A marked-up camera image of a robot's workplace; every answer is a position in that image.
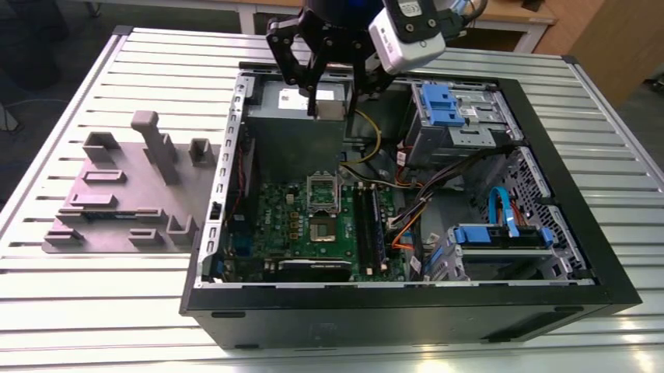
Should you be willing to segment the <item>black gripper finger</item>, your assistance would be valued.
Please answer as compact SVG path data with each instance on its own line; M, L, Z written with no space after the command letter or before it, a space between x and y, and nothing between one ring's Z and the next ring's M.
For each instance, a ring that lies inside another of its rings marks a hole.
M310 49L306 65L299 63L291 49L297 37L303 39ZM285 82L287 85L297 85L299 93L307 96L307 115L315 117L318 83L331 61L330 28L311 8L302 8L298 16L270 23L267 44Z
M377 99L394 81L382 66L369 33L357 33L350 43L353 83L350 111L358 108L360 101Z

